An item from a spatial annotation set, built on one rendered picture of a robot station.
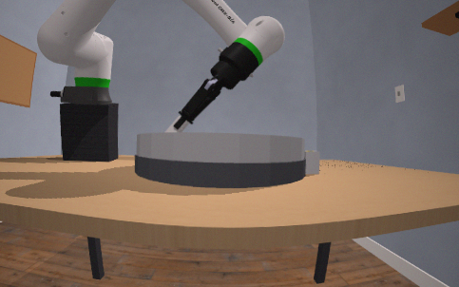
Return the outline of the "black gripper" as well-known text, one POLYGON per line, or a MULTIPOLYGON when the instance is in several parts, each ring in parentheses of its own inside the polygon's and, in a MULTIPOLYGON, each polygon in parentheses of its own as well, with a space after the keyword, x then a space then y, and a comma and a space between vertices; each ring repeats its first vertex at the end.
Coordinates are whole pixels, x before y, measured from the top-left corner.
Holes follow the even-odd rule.
POLYGON ((208 79, 204 81, 199 90, 182 109, 182 112, 179 111, 181 115, 165 132, 183 132, 183 130, 189 124, 192 124, 196 117, 220 95, 221 88, 226 87, 227 89, 233 89, 240 81, 239 74, 236 70, 224 61, 218 61, 210 71, 213 76, 211 79, 212 81, 208 79), (199 111, 197 112, 196 110, 199 111))

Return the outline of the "grey round turntable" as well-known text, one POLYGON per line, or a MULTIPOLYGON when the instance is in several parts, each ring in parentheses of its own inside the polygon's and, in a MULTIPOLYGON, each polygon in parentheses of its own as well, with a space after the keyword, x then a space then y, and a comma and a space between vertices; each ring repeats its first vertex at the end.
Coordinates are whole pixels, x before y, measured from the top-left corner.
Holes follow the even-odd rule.
POLYGON ((287 136, 143 133, 137 135, 135 173, 154 182, 194 187, 275 186, 319 174, 320 151, 304 149, 305 139, 287 136))

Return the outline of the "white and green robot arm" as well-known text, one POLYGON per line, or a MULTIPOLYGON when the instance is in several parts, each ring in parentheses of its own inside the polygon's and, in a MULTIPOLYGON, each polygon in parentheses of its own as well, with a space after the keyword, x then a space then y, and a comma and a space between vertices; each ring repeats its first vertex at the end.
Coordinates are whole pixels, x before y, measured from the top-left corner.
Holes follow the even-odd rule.
MULTIPOLYGON (((95 29, 115 1, 65 0, 39 28, 37 43, 43 55, 75 67, 75 86, 50 92, 51 97, 61 97, 61 103, 112 104, 108 87, 113 42, 95 29)), ((218 49, 219 60, 233 67, 241 81, 253 78, 254 70, 283 45, 284 29, 273 17, 257 17, 247 26, 223 0, 182 1, 226 43, 228 48, 218 49)))

